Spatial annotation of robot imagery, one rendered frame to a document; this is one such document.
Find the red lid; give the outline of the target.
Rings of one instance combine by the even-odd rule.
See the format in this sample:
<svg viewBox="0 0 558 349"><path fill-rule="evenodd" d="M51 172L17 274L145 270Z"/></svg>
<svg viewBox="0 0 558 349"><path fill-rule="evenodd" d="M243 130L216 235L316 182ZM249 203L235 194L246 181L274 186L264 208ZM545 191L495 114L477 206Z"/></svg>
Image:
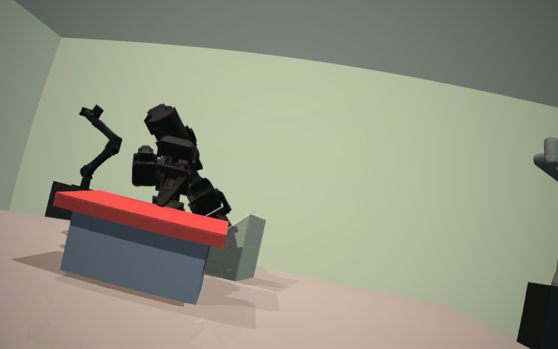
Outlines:
<svg viewBox="0 0 558 349"><path fill-rule="evenodd" d="M229 224L101 190L56 192L53 206L219 248L224 248Z"/></svg>

